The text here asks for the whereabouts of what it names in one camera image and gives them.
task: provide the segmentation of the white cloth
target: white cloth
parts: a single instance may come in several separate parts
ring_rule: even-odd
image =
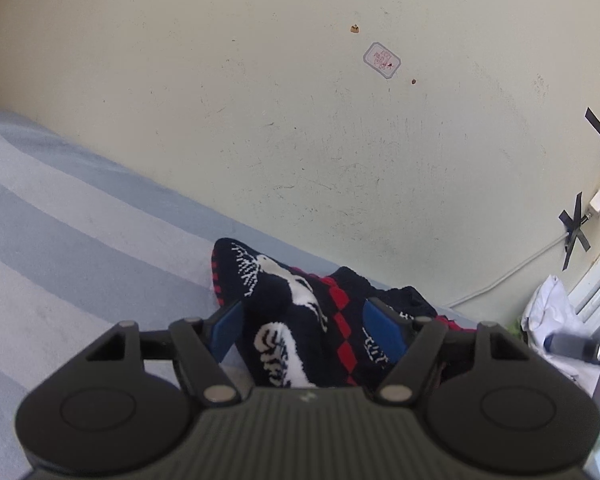
[[[529,336],[529,346],[568,378],[578,384],[590,397],[600,377],[600,367],[548,354],[544,350],[545,338],[553,332],[567,332],[590,336],[584,323],[569,303],[567,291],[557,276],[549,276],[529,301],[521,322],[522,330]]]

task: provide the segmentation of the black tape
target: black tape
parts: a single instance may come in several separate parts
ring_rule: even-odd
[[[582,216],[582,192],[579,192],[576,196],[576,205],[573,210],[573,218],[571,218],[569,213],[567,213],[565,210],[560,213],[558,218],[567,229],[567,239],[564,245],[564,249],[566,250],[567,254],[564,257],[564,265],[562,266],[562,270],[566,270],[566,268],[569,266],[569,260],[571,258],[571,253],[573,252],[573,247],[576,243],[576,238],[580,240],[585,252],[589,251],[591,248],[587,237],[580,229],[582,224],[587,221],[587,217]]]

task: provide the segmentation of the red diamond pattern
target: red diamond pattern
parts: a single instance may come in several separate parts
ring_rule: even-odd
[[[211,269],[213,270],[213,279],[214,279],[214,292],[216,293],[216,299],[218,300],[219,306],[224,306],[224,299],[222,298],[222,288],[218,284],[218,273],[216,270],[218,269],[218,263],[216,262],[216,252],[213,251],[211,253]]]
[[[349,336],[351,335],[351,327],[349,326],[349,323],[347,323],[347,320],[344,319],[344,316],[341,313],[337,313],[335,316],[333,316],[333,320],[336,322],[336,325],[340,329],[340,333],[344,339],[349,339]]]
[[[334,280],[331,276],[325,276],[324,278],[321,278],[320,281],[323,282],[325,285],[338,286],[336,280]]]
[[[356,367],[356,364],[358,364],[356,356],[353,355],[353,348],[351,348],[348,341],[342,343],[338,348],[338,357],[349,373],[351,373],[353,368]]]
[[[332,286],[329,289],[329,294],[331,296],[331,299],[336,304],[338,310],[342,310],[349,304],[349,297],[347,296],[347,293],[344,290],[342,290],[339,286]]]

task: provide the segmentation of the beige wall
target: beige wall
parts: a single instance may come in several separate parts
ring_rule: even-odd
[[[374,41],[402,59],[389,80]],[[587,106],[600,0],[0,0],[0,108],[435,304],[592,196]],[[600,252],[585,231],[568,286]],[[511,318],[563,254],[462,311]]]

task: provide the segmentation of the metal screw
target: metal screw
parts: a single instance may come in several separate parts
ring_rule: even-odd
[[[229,400],[232,400],[238,392],[231,386],[214,384],[213,386],[206,388],[202,394],[209,402],[228,402]]]
[[[380,396],[388,402],[405,402],[412,395],[411,388],[402,384],[389,384],[380,390]]]

